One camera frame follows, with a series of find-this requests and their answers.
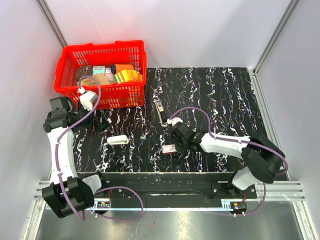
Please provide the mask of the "red white staple box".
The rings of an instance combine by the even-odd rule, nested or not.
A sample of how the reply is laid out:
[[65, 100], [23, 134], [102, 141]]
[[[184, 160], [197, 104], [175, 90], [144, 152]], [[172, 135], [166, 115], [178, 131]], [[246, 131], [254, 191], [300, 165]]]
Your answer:
[[163, 155], [175, 154], [177, 152], [176, 146], [174, 144], [163, 145], [161, 147], [161, 151]]

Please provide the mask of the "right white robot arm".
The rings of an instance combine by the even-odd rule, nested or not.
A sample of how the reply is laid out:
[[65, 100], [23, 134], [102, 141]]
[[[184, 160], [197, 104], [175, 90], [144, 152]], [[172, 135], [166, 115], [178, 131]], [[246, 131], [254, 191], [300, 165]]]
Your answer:
[[193, 131], [180, 121], [172, 124], [168, 131], [179, 152], [224, 154], [245, 162], [245, 168], [238, 170], [227, 186], [233, 198], [239, 198], [249, 186], [258, 182], [272, 184], [285, 159], [283, 152], [262, 134], [221, 136], [204, 130]]

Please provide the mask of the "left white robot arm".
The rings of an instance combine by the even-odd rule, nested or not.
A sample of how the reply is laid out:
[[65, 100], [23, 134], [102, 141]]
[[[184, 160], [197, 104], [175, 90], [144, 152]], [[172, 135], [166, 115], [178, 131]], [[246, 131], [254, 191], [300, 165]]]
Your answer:
[[49, 186], [42, 189], [42, 198], [60, 219], [76, 214], [85, 220], [84, 211], [94, 206], [95, 196], [107, 195], [108, 185], [101, 172], [80, 178], [74, 162], [74, 129], [99, 129], [93, 110], [98, 96], [85, 93], [75, 106], [69, 97], [51, 99], [43, 129], [51, 147], [51, 175]]

